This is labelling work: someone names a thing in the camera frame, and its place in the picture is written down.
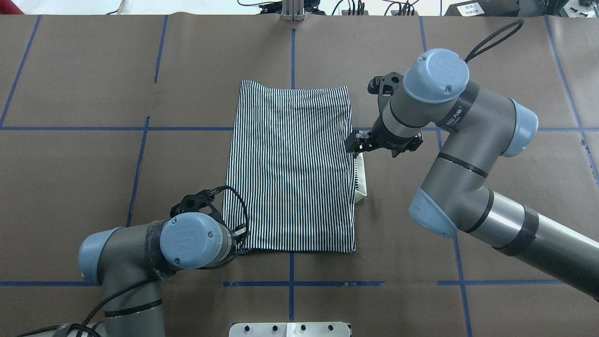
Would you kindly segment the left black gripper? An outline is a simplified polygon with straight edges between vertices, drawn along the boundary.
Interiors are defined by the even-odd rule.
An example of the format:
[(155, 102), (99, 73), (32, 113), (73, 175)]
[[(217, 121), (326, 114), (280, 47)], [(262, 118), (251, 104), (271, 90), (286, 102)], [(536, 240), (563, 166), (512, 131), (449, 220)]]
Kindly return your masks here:
[(226, 222), (223, 220), (222, 214), (213, 205), (216, 195), (223, 193), (225, 190), (231, 192), (237, 199), (238, 203), (241, 205), (242, 215), (244, 217), (242, 223), (233, 229), (233, 239), (235, 241), (233, 254), (240, 255), (246, 250), (246, 203), (234, 188), (216, 187), (211, 190), (205, 189), (196, 194), (186, 195), (179, 203), (171, 207), (169, 215), (173, 218), (182, 213), (199, 212), (204, 208), (210, 208), (212, 211), (208, 215), (219, 224), (225, 226)]

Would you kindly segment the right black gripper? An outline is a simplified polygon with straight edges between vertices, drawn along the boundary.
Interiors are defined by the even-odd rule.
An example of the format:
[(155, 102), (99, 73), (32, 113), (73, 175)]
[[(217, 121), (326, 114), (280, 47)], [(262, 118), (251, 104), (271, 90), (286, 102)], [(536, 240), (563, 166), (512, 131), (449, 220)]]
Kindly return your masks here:
[(379, 117), (374, 122), (370, 132), (351, 132), (346, 139), (346, 152), (359, 155), (384, 148), (392, 152), (395, 158), (406, 151), (416, 151), (423, 143), (421, 130), (400, 122), (392, 112), (391, 98), (400, 89), (403, 75), (391, 72), (387, 75), (377, 75), (369, 85), (368, 92), (377, 95)]

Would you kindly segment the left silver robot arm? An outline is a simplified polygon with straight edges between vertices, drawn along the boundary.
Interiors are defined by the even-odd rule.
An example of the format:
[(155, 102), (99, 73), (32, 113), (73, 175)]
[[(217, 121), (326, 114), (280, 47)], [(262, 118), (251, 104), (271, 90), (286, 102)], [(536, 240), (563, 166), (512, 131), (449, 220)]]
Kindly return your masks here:
[[(214, 207), (228, 191), (242, 222), (230, 227)], [(214, 270), (231, 263), (249, 235), (248, 209), (231, 186), (185, 196), (170, 217), (148, 224), (94, 233), (81, 244), (78, 266), (84, 281), (101, 286), (103, 300), (81, 323), (50, 331), (52, 337), (164, 337), (160, 283), (182, 270)]]

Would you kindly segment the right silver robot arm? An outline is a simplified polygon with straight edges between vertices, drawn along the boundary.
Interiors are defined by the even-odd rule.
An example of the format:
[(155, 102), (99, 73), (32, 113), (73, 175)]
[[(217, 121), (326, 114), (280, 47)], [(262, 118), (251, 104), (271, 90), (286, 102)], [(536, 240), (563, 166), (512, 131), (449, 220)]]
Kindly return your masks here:
[(535, 137), (533, 111), (472, 81), (466, 61), (442, 48), (422, 53), (404, 75), (374, 77), (368, 92), (377, 95), (379, 115), (370, 132), (346, 138), (353, 156), (415, 151), (429, 123), (448, 132), (409, 207), (417, 224), (443, 237), (468, 233), (598, 298), (596, 241), (485, 186), (498, 158), (520, 154)]

